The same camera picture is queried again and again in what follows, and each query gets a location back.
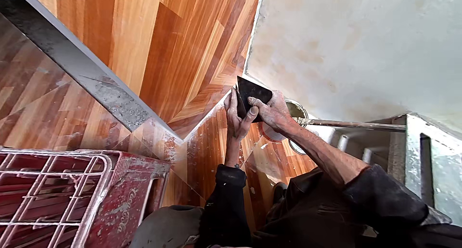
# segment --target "black scraper blade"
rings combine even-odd
[[[247,98],[251,96],[257,99],[260,99],[263,103],[267,104],[271,97],[273,97],[273,92],[262,86],[259,86],[255,83],[250,82],[240,76],[237,77],[237,116],[244,119],[247,112],[252,107]],[[257,118],[253,123],[261,122],[262,118],[260,115],[257,115]]]

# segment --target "person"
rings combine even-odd
[[[241,119],[234,88],[225,99],[226,155],[216,171],[215,189],[204,209],[162,208],[192,211],[189,224],[180,224],[193,227],[175,238],[180,240],[176,246],[163,241],[158,247],[462,247],[462,228],[451,225],[446,215],[427,206],[380,166],[370,166],[302,128],[291,118],[280,91],[273,91],[267,104],[252,97],[248,102],[252,107]],[[318,167],[292,178],[288,186],[278,183],[266,225],[251,234],[244,210],[247,177],[237,163],[240,142],[257,114],[300,146]],[[372,228],[376,237],[365,235],[366,228]]]

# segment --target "white plaster wall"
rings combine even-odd
[[[462,0],[263,0],[246,72],[319,118],[462,131]]]

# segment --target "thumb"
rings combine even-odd
[[[242,120],[241,126],[246,130],[249,131],[250,124],[255,120],[258,115],[258,108],[256,106],[252,106],[252,108],[247,112],[244,120]]]
[[[252,106],[252,108],[247,112],[247,115],[245,116],[245,120],[252,122],[255,120],[257,115],[258,115],[258,108],[256,106]]]
[[[255,97],[249,96],[247,98],[247,101],[250,105],[258,107],[258,109],[268,107],[268,105],[264,104],[262,101],[260,101],[260,99],[257,99]]]

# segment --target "black sleeve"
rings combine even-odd
[[[343,191],[356,214],[381,233],[402,233],[419,226],[427,205],[378,165],[364,170]]]
[[[239,168],[218,165],[215,189],[205,203],[200,219],[199,240],[195,247],[221,245],[249,246],[250,230],[244,209],[244,193],[247,176]]]

